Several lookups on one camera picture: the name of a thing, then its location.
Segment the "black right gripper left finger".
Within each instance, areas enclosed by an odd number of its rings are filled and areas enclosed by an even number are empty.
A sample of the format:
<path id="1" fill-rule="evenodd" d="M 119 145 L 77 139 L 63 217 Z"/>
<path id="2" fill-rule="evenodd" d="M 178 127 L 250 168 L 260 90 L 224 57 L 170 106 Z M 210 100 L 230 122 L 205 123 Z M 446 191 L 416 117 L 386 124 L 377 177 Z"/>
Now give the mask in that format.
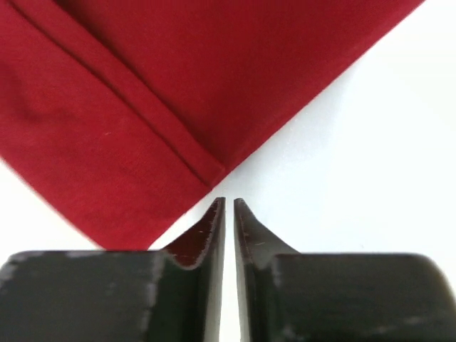
<path id="1" fill-rule="evenodd" d="M 152 251 L 29 251 L 1 267 L 3 341 L 217 341 L 225 200 Z"/>

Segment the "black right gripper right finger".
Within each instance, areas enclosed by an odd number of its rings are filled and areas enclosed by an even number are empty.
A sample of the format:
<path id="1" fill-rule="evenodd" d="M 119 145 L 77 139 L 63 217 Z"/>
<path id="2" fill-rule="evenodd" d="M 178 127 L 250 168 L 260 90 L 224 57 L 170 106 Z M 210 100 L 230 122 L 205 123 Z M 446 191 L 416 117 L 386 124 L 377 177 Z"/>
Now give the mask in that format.
<path id="1" fill-rule="evenodd" d="M 453 341 L 455 297 L 419 254 L 305 254 L 234 201 L 243 341 Z"/>

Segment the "red t shirt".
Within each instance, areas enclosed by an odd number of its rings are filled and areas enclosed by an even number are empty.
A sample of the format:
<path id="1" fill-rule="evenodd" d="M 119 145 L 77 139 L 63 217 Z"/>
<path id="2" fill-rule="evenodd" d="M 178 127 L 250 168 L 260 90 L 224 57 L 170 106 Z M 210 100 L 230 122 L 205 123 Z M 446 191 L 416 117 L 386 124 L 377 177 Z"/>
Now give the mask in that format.
<path id="1" fill-rule="evenodd" d="M 146 249 L 418 1 L 3 1 L 1 156 Z"/>

